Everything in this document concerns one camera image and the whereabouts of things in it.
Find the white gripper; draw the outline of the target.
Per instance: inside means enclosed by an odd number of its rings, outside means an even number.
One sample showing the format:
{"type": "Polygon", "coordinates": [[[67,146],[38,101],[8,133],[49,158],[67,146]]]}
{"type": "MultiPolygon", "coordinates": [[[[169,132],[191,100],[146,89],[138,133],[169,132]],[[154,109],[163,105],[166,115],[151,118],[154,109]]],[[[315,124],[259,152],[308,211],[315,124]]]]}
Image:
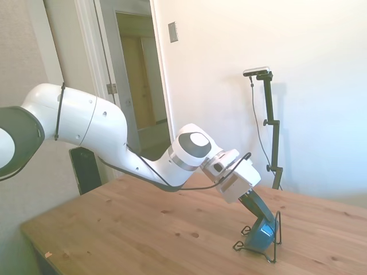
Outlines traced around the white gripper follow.
{"type": "Polygon", "coordinates": [[[268,222],[273,221],[273,213],[254,191],[254,188],[260,181],[261,176],[254,168],[252,160],[242,160],[235,168],[239,161],[228,167],[224,176],[229,176],[218,186],[218,192],[222,195],[227,203],[240,203],[254,216],[265,218],[268,222]]]}

